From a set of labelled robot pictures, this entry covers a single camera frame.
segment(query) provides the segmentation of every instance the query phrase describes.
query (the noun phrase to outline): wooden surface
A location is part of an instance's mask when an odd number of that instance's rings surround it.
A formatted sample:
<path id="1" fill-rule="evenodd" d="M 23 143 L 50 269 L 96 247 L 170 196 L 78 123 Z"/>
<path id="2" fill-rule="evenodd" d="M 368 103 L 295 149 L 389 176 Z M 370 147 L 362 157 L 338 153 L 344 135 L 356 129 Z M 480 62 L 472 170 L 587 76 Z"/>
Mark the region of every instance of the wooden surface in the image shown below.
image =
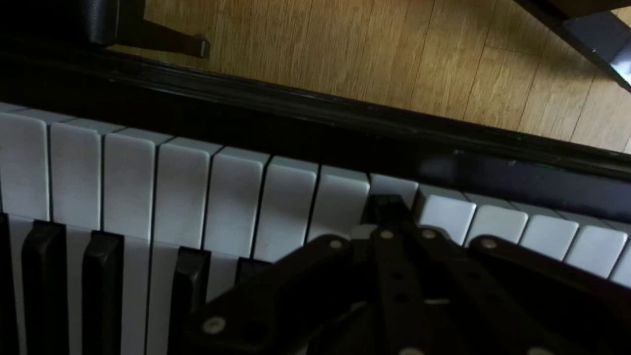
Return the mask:
<path id="1" fill-rule="evenodd" d="M 631 153 L 631 94 L 514 0 L 149 0 L 147 19 L 212 58 L 119 52 Z"/>

